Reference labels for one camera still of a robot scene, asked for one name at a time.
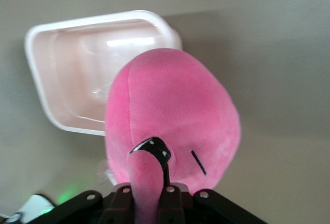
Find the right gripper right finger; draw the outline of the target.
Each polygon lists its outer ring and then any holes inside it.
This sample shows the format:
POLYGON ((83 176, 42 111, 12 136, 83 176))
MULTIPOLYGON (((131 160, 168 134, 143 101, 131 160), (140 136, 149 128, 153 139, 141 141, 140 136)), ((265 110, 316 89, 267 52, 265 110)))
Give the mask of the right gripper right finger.
POLYGON ((260 218, 211 189, 190 195, 170 185, 161 193, 157 224, 260 224, 260 218))

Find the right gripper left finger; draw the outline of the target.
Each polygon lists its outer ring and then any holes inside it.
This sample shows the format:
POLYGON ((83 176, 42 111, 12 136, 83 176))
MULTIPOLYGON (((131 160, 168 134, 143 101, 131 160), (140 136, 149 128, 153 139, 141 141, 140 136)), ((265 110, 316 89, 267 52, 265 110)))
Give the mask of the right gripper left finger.
POLYGON ((67 202, 72 214, 64 224, 134 224, 134 199, 129 185, 115 187, 103 197, 86 191, 67 202))

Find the pink plush flamingo toy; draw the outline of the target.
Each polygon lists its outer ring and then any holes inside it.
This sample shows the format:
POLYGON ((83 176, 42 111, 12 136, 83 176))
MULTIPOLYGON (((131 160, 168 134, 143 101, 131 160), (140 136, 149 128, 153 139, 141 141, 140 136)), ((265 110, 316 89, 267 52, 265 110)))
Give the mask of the pink plush flamingo toy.
POLYGON ((137 146, 160 138, 169 150, 169 177, 189 192, 215 187, 241 137, 238 111, 226 89, 181 50, 146 51, 116 76, 105 113, 108 166, 131 184, 135 224, 156 224, 163 188, 159 161, 137 146))

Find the pink plastic storage box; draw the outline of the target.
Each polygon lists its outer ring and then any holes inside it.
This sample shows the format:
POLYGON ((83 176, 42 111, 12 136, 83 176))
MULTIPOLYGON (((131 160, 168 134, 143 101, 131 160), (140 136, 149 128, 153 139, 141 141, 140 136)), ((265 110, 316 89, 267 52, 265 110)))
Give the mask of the pink plastic storage box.
POLYGON ((133 10, 34 26, 24 47, 49 121, 102 136, 108 91, 121 68, 150 49, 181 49, 182 40, 159 15, 133 10))

